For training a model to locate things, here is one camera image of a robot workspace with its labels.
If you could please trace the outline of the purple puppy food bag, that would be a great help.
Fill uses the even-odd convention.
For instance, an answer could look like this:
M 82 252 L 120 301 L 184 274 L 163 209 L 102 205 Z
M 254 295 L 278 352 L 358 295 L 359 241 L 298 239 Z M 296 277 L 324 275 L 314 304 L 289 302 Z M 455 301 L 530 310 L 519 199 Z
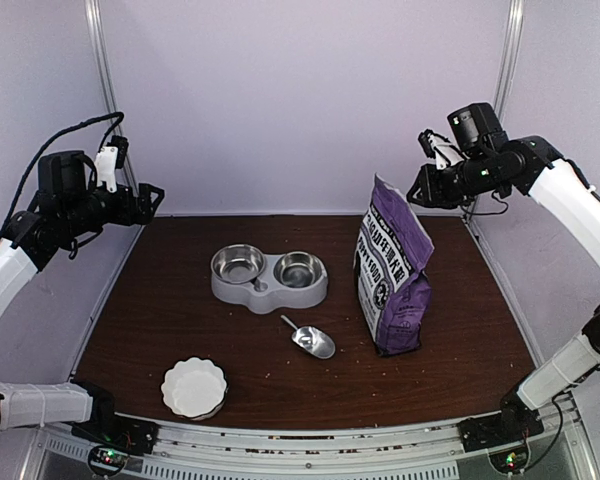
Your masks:
M 353 270 L 358 302 L 379 356 L 420 348 L 422 320 L 432 299 L 425 268 L 433 252 L 431 238 L 405 195 L 376 176 Z

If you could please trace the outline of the metal food scoop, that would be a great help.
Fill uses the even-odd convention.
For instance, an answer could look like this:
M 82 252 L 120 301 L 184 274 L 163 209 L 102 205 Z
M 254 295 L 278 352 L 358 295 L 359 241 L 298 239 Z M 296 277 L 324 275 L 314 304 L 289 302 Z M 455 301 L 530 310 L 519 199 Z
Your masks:
M 321 360 L 332 358 L 336 353 L 336 345 L 332 338 L 314 326 L 297 326 L 286 315 L 281 320 L 293 329 L 292 341 L 306 353 Z

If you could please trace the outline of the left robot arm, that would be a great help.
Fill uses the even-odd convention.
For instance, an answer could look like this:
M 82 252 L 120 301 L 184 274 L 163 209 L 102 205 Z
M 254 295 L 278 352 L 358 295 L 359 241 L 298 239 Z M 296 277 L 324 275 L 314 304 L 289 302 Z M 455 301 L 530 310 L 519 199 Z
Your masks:
M 147 183 L 120 185 L 115 170 L 122 150 L 105 146 L 96 158 L 73 150 L 43 156 L 38 190 L 30 205 L 8 216 L 0 233 L 0 319 L 20 291 L 54 255 L 71 257 L 108 224 L 149 224 L 165 197 Z M 0 432 L 12 428 L 76 423 L 103 444 L 124 433 L 114 398 L 89 382 L 26 384 L 0 381 Z

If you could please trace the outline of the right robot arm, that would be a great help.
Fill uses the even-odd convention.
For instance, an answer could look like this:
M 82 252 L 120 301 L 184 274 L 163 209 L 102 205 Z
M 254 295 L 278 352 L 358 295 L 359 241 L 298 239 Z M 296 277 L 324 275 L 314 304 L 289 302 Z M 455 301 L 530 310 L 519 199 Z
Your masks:
M 488 103 L 463 107 L 447 121 L 451 138 L 430 129 L 418 136 L 430 161 L 408 191 L 409 202 L 453 210 L 481 194 L 506 198 L 518 191 L 551 213 L 600 269 L 600 196 L 573 161 L 540 136 L 509 138 Z M 515 440 L 540 407 L 598 368 L 600 305 L 579 333 L 502 399 L 493 433 Z

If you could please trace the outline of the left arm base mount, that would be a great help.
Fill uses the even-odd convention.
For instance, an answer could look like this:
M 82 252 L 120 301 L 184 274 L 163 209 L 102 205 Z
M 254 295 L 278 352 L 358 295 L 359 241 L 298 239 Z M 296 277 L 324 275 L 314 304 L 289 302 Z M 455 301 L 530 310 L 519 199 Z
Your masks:
M 95 421 L 72 422 L 70 426 L 76 437 L 134 456 L 151 454 L 159 432 L 159 425 L 155 422 L 124 416 L 115 416 L 109 426 Z

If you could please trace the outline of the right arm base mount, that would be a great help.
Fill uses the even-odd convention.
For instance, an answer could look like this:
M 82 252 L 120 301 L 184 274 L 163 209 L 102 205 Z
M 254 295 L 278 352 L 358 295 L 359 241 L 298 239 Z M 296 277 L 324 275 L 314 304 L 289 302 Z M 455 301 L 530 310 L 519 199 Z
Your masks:
M 530 436 L 544 432 L 539 418 L 531 416 L 521 425 L 511 426 L 505 423 L 501 412 L 466 418 L 457 424 L 457 428 L 466 453 L 523 442 Z

